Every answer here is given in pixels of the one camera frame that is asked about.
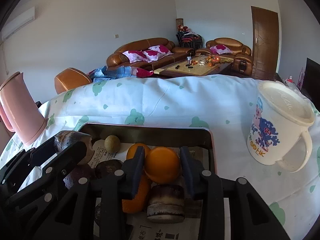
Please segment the large orange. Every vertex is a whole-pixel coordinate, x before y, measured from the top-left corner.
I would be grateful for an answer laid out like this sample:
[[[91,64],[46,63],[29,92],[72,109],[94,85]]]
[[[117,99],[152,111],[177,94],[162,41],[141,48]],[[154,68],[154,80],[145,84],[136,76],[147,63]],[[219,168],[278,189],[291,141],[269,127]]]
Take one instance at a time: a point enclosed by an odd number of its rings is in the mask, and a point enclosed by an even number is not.
[[[143,172],[140,178],[138,192],[135,197],[132,200],[122,200],[123,212],[128,214],[135,214],[142,211],[150,189],[150,180],[148,176]]]

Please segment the small tan round fruit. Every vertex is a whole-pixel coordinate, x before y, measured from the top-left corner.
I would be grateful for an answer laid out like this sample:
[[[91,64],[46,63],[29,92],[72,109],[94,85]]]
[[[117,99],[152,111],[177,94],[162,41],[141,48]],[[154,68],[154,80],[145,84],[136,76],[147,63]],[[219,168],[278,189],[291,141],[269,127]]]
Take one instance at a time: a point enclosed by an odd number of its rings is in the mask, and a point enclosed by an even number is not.
[[[104,141],[104,148],[107,153],[117,153],[120,150],[119,138],[115,135],[109,135]]]

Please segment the sugarcane chunk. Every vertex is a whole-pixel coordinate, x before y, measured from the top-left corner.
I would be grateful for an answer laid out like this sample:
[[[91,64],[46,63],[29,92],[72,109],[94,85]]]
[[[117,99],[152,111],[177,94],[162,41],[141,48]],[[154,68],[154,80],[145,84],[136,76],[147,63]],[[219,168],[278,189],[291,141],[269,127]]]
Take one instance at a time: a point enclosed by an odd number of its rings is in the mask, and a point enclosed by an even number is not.
[[[146,210],[152,223],[172,224],[185,219],[184,188],[180,185],[161,184],[151,188]]]

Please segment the small orange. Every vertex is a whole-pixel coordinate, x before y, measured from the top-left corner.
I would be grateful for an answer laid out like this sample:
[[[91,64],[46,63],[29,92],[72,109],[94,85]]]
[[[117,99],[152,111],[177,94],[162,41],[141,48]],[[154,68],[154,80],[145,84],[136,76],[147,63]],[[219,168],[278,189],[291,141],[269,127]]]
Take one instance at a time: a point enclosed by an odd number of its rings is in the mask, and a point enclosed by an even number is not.
[[[144,151],[145,151],[145,155],[148,155],[148,153],[150,152],[150,148],[149,146],[147,146],[146,144],[143,144],[143,143],[136,143],[136,144],[133,144],[127,151],[127,154],[126,154],[126,160],[128,159],[132,159],[134,156],[135,156],[135,153],[136,153],[136,150],[139,146],[142,146],[144,148]]]

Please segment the pink rectangular tin box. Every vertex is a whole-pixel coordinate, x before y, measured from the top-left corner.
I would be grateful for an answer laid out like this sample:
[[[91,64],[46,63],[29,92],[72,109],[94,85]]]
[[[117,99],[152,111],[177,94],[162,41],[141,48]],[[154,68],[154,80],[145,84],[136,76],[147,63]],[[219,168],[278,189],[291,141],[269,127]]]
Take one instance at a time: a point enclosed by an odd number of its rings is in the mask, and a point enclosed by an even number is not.
[[[211,132],[206,128],[185,127],[185,128],[157,128],[133,125],[108,125],[98,123],[87,123],[80,128],[80,132],[92,136],[93,141],[115,135],[122,145],[143,143],[152,150],[156,147],[167,147],[175,151],[180,159],[180,148],[186,146],[191,156],[200,161],[204,169],[215,173],[214,165],[214,144]],[[101,202],[101,179],[98,179],[100,197],[95,204],[95,214],[99,215],[95,225],[94,233],[99,236],[100,202]],[[161,185],[153,182],[150,178],[151,188]],[[152,223],[147,220],[146,210],[149,202],[149,192],[143,207],[139,213],[128,214],[127,224],[133,226],[130,239],[199,239],[199,227],[201,220],[202,201],[194,200],[187,192],[185,180],[180,169],[180,175],[173,181],[174,185],[184,188],[184,212],[185,219],[180,223],[162,224]]]

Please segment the white green cartoon tablecloth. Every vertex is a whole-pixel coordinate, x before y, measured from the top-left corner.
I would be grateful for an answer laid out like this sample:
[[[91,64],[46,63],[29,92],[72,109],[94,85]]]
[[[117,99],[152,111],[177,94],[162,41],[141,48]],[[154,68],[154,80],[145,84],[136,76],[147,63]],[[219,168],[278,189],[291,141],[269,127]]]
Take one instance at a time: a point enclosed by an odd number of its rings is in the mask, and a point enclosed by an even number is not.
[[[299,172],[265,166],[248,152],[258,81],[212,75],[176,79],[125,78],[79,87],[40,107],[48,126],[40,146],[61,130],[87,122],[149,127],[205,127],[214,138],[218,175],[245,177],[262,196],[291,239],[303,239],[319,217],[319,120],[309,132],[311,158]]]

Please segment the pink electric kettle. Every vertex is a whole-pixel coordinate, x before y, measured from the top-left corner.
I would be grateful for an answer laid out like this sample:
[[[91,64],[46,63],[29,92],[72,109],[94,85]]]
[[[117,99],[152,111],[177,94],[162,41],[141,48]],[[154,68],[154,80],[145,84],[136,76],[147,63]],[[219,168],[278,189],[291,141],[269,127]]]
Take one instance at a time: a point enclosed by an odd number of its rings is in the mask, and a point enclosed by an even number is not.
[[[41,114],[23,79],[16,72],[1,85],[1,119],[24,145],[31,145],[44,131],[47,119]]]

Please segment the blue plaid blanket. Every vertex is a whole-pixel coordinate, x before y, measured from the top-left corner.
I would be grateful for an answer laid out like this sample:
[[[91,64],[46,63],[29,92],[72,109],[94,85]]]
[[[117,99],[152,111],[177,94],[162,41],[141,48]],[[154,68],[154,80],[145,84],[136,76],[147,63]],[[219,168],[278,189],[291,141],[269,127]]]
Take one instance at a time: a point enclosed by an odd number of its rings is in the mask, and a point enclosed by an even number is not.
[[[103,66],[89,72],[87,75],[93,83],[97,83],[108,80],[122,79],[125,77],[146,78],[151,77],[153,74],[153,70],[148,71],[138,67],[120,66],[112,70],[111,67]]]

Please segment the white cartoon lidded mug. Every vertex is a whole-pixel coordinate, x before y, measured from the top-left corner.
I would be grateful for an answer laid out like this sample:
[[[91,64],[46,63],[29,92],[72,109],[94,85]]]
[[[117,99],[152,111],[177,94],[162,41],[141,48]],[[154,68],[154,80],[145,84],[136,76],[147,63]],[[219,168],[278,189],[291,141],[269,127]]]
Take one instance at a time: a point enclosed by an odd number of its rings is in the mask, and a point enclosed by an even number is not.
[[[296,90],[278,81],[261,81],[255,113],[247,137],[251,156],[263,165],[278,164],[295,173],[308,162],[312,139],[308,131],[315,122],[310,101]],[[285,155],[302,139],[305,150],[299,164],[291,164]]]

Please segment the pink floral pillow left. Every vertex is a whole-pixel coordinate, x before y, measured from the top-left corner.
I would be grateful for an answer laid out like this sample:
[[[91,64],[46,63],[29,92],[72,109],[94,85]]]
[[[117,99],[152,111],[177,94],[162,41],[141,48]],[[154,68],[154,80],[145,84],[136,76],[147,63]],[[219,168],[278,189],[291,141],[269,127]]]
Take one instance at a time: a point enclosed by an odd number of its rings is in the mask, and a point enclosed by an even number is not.
[[[135,62],[149,62],[149,59],[146,57],[146,55],[142,51],[137,50],[127,50],[122,52],[123,55],[125,55],[130,63]]]

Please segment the long brown leather sofa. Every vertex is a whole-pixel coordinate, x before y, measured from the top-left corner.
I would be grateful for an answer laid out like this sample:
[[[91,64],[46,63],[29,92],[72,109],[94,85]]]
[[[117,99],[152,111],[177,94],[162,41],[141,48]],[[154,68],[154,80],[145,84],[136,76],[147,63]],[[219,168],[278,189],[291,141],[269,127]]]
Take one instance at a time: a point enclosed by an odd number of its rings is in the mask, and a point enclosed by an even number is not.
[[[166,38],[156,37],[127,43],[106,60],[108,68],[131,66],[156,70],[194,55],[193,48],[175,46]]]

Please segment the pink floral pillow right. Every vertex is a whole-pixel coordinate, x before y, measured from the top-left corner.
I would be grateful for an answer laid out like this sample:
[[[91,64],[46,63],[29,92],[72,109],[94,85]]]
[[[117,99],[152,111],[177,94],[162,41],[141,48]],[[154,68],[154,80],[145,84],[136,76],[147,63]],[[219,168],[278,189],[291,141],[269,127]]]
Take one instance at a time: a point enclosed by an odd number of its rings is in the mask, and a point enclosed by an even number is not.
[[[143,51],[143,54],[148,59],[148,62],[155,62],[166,56],[172,55],[172,52],[166,46],[159,44],[149,47],[147,50]]]

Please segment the wooden coffee table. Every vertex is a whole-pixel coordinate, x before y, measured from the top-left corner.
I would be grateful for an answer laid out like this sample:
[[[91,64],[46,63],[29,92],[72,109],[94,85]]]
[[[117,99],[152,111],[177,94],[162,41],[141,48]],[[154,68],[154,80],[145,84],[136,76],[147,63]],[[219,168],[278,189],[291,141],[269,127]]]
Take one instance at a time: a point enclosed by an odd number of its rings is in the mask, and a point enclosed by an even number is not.
[[[231,70],[232,65],[233,61],[230,59],[200,55],[190,61],[186,59],[160,67],[154,74],[162,78],[225,74]]]

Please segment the black television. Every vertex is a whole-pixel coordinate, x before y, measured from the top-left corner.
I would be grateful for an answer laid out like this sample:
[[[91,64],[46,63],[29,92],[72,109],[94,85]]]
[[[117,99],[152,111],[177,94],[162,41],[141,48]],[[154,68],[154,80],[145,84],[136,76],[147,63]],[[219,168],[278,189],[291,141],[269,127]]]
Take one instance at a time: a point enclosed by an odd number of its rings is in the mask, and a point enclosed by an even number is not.
[[[319,64],[310,58],[306,60],[306,68],[302,84],[302,92],[312,101],[319,101],[319,80],[320,80]]]

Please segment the stacked dark chairs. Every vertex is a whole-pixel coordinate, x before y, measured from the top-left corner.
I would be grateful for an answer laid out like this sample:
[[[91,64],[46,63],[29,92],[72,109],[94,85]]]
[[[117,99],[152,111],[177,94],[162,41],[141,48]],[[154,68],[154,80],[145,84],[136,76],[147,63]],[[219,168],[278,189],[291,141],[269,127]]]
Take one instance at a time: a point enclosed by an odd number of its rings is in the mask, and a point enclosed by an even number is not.
[[[198,34],[186,31],[178,31],[176,34],[178,45],[183,48],[193,48],[194,50],[203,48],[203,39]]]

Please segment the brown wooden door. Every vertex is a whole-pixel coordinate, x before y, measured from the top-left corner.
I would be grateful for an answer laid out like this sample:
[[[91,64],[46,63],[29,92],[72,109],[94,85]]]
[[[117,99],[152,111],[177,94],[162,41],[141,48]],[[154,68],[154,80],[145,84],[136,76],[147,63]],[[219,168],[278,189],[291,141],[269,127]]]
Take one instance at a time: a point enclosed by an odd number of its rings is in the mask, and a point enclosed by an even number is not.
[[[279,19],[274,11],[251,7],[253,21],[253,72],[260,80],[273,80],[279,53]]]

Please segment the white wall air conditioner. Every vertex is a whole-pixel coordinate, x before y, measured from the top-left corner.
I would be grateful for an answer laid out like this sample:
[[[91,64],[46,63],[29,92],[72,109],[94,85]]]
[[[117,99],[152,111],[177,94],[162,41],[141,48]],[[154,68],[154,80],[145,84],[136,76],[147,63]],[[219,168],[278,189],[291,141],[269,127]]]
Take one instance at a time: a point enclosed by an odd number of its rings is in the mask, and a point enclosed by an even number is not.
[[[33,20],[35,20],[35,7],[32,7],[21,13],[3,27],[1,31],[2,41],[7,40],[12,34],[16,33]]]

